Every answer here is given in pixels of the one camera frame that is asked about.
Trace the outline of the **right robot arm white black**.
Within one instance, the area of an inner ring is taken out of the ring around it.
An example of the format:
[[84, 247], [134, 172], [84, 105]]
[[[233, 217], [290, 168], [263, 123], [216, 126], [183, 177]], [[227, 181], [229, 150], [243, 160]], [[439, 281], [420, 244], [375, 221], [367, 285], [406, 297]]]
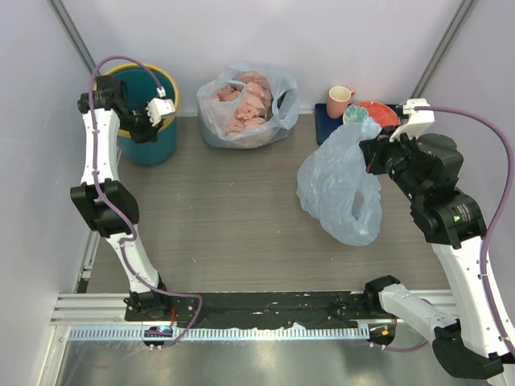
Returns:
[[464, 158], [441, 134], [398, 140], [382, 132], [359, 147], [368, 173], [388, 175], [410, 201], [410, 215], [440, 261], [458, 310], [453, 317], [413, 295], [386, 275], [366, 283], [363, 306], [380, 318], [402, 319], [431, 345], [443, 369], [455, 378], [488, 380], [513, 363], [488, 309], [480, 250], [487, 228], [479, 204], [456, 184]]

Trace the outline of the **light blue plastic bag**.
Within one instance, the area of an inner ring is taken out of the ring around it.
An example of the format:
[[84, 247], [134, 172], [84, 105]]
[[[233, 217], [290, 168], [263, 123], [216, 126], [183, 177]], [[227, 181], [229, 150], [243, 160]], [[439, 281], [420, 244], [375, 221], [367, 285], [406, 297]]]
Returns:
[[359, 143], [374, 139], [381, 127], [371, 117], [343, 124], [301, 165], [297, 191], [304, 211], [339, 242], [374, 242], [382, 220], [381, 184], [365, 170]]

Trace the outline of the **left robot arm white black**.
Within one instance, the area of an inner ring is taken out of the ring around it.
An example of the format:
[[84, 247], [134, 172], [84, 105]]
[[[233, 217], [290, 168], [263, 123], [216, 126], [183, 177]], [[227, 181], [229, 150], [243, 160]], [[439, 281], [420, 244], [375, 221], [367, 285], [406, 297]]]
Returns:
[[117, 254], [129, 282], [129, 320], [164, 320], [171, 300], [138, 232], [137, 200], [118, 173], [118, 133], [140, 146], [155, 142], [175, 113], [175, 98], [154, 71], [127, 68], [95, 77], [77, 108], [86, 132], [84, 171], [70, 198], [88, 228]]

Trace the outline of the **teal trash bin yellow rim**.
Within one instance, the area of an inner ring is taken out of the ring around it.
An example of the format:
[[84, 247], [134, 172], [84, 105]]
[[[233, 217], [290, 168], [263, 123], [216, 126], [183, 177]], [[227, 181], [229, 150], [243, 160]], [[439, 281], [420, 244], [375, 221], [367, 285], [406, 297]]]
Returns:
[[[146, 65], [164, 87], [167, 97], [175, 104], [175, 111], [180, 106], [180, 91], [175, 80], [163, 69], [151, 64]], [[157, 84], [147, 71], [136, 64], [122, 64], [111, 68], [105, 75], [113, 75], [128, 86], [126, 100], [131, 109], [142, 108], [146, 102], [156, 96]], [[157, 132], [156, 142], [136, 144], [130, 134], [120, 128], [117, 136], [118, 147], [131, 162], [141, 166], [157, 166], [169, 159], [175, 152], [177, 144], [177, 120], [175, 116], [165, 120]]]

